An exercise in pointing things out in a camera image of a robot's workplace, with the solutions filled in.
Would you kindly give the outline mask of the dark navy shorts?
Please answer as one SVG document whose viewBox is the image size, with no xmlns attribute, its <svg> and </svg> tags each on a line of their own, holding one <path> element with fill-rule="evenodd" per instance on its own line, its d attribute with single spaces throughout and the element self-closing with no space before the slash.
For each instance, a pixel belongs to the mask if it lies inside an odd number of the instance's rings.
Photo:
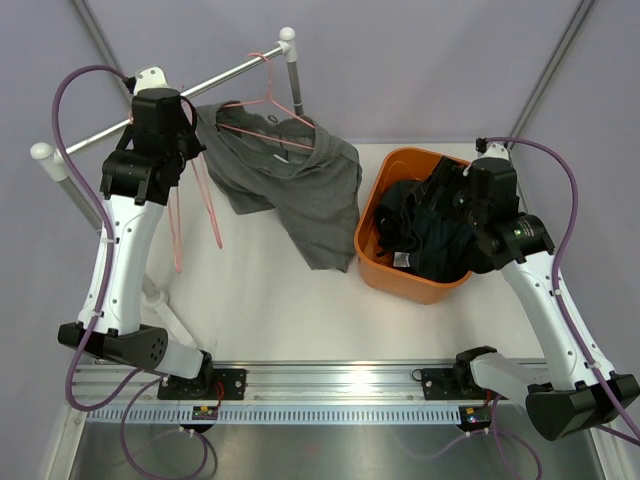
<svg viewBox="0 0 640 480">
<path fill-rule="evenodd" d="M 471 227 L 426 208 L 420 183 L 416 196 L 418 218 L 425 230 L 424 244 L 417 256 L 411 256 L 411 268 L 399 270 L 438 283 L 455 282 L 468 272 L 492 272 L 493 263 L 480 250 Z"/>
</svg>

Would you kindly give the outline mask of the black shorts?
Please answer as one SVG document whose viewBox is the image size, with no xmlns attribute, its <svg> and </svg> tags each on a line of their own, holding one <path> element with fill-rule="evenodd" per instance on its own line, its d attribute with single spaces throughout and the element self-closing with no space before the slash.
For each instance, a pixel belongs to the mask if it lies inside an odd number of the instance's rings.
<svg viewBox="0 0 640 480">
<path fill-rule="evenodd" d="M 411 256 L 417 256 L 423 247 L 425 230 L 418 218 L 418 180 L 393 183 L 382 195 L 374 211 L 378 230 L 378 257 L 392 255 L 392 266 L 411 268 Z"/>
</svg>

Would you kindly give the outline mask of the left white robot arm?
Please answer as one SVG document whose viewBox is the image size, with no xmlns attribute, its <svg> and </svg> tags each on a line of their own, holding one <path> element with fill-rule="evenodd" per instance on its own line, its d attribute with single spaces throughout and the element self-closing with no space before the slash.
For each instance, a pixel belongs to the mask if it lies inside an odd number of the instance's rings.
<svg viewBox="0 0 640 480">
<path fill-rule="evenodd" d="M 58 330 L 60 344 L 93 357 L 155 371 L 170 386 L 202 396 L 214 383 L 211 356 L 141 322 L 143 279 L 151 241 L 186 163 L 204 149 L 195 111 L 168 87 L 139 91 L 132 123 L 102 165 L 106 213 L 85 304 Z"/>
</svg>

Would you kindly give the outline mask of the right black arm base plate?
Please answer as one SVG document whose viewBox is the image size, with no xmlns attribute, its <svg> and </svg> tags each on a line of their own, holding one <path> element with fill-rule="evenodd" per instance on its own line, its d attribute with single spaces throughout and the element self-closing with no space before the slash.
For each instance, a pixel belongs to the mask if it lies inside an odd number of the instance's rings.
<svg viewBox="0 0 640 480">
<path fill-rule="evenodd" d="M 476 398 L 468 375 L 457 367 L 423 368 L 420 384 L 426 400 L 472 400 Z"/>
</svg>

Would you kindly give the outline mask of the pink hanger of navy shorts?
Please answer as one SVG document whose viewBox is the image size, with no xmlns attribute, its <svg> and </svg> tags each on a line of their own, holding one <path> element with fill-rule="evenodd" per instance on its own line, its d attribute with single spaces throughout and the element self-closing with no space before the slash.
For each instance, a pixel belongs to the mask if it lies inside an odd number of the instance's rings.
<svg viewBox="0 0 640 480">
<path fill-rule="evenodd" d="M 192 161 L 192 167 L 199 192 L 204 202 L 205 210 L 209 217 L 216 245 L 219 249 L 222 249 L 222 237 L 215 212 L 213 196 L 208 182 L 208 171 L 202 154 L 200 154 L 195 160 Z"/>
</svg>

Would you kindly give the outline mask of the pink hanger of black shorts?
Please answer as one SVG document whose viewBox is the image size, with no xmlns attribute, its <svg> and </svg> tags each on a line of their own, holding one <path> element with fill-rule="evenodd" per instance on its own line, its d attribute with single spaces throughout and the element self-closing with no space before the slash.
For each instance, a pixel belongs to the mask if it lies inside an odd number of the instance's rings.
<svg viewBox="0 0 640 480">
<path fill-rule="evenodd" d="M 179 188 L 172 189 L 167 205 L 168 221 L 171 234 L 174 267 L 178 274 L 183 271 L 183 240 L 181 221 L 181 201 Z"/>
</svg>

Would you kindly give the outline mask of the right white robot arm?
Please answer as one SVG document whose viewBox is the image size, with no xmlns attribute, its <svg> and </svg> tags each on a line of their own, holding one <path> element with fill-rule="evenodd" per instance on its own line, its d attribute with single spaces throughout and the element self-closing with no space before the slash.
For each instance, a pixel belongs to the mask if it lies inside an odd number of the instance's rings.
<svg viewBox="0 0 640 480">
<path fill-rule="evenodd" d="M 525 408 L 537 432 L 554 441 L 625 413 L 639 383 L 596 346 L 560 277 L 559 253 L 536 216 L 519 209 L 517 174 L 506 158 L 469 164 L 442 157 L 428 179 L 428 208 L 472 228 L 477 245 L 519 299 L 544 354 L 541 373 L 492 347 L 457 355 L 462 387 L 490 390 Z"/>
</svg>

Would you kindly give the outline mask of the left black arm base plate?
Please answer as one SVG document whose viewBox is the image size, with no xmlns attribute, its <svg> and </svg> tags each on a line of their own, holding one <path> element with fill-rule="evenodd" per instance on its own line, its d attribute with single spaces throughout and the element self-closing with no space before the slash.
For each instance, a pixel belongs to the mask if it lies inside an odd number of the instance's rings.
<svg viewBox="0 0 640 480">
<path fill-rule="evenodd" d="M 244 399 L 247 371 L 241 368 L 211 368 L 194 379 L 170 376 L 158 387 L 163 401 L 240 401 Z"/>
</svg>

